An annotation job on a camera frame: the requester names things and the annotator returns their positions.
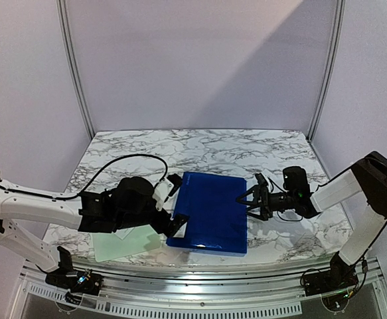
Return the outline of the blue file folder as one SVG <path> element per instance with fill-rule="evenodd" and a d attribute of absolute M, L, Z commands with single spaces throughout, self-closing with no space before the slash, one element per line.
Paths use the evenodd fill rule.
<path fill-rule="evenodd" d="M 182 237 L 166 240 L 170 247 L 212 251 L 220 255 L 247 253 L 246 206 L 236 202 L 246 192 L 242 177 L 186 171 L 179 189 L 174 217 L 186 215 Z"/>

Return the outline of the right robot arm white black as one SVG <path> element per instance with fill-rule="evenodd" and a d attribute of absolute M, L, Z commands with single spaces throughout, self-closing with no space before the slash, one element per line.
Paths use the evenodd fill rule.
<path fill-rule="evenodd" d="M 327 288 L 337 290 L 349 280 L 346 266 L 355 265 L 387 226 L 387 158 L 372 151 L 316 190 L 311 190 L 307 173 L 300 166 L 287 167 L 282 175 L 283 187 L 272 193 L 269 191 L 271 179 L 256 174 L 257 183 L 239 195 L 236 202 L 247 206 L 248 211 L 258 209 L 255 217 L 265 221 L 273 213 L 287 210 L 311 219 L 357 195 L 364 199 L 352 234 L 332 259 L 336 266 L 324 276 Z"/>

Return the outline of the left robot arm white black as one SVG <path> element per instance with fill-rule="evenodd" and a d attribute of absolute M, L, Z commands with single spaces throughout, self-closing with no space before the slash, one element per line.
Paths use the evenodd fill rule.
<path fill-rule="evenodd" d="M 80 281 L 71 254 L 52 246 L 17 224 L 18 220 L 61 225 L 81 233 L 115 233 L 150 225 L 171 238 L 189 220 L 171 215 L 163 205 L 180 188 L 181 178 L 170 175 L 152 185 L 142 177 L 125 177 L 117 187 L 101 193 L 80 191 L 66 195 L 41 193 L 0 178 L 0 245 L 52 273 L 64 288 Z"/>

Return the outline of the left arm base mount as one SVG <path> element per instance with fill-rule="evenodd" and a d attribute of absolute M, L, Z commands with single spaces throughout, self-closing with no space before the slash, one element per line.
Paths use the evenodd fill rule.
<path fill-rule="evenodd" d="M 70 252 L 61 246 L 57 246 L 57 251 L 60 258 L 58 268 L 46 273 L 45 282 L 65 289 L 64 301 L 73 305 L 80 305 L 85 294 L 98 296 L 104 277 L 94 273 L 92 269 L 83 271 L 74 269 Z"/>

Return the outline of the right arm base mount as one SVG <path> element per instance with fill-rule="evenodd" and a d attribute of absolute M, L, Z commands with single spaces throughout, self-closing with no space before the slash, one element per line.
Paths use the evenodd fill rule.
<path fill-rule="evenodd" d="M 356 272 L 356 264 L 343 266 L 340 262 L 331 263 L 329 270 L 307 269 L 300 277 L 299 283 L 306 296 L 320 295 L 323 306 L 330 312 L 341 312 L 348 306 L 349 300 L 356 296 L 366 281 L 367 260 L 362 257 L 363 278 Z"/>

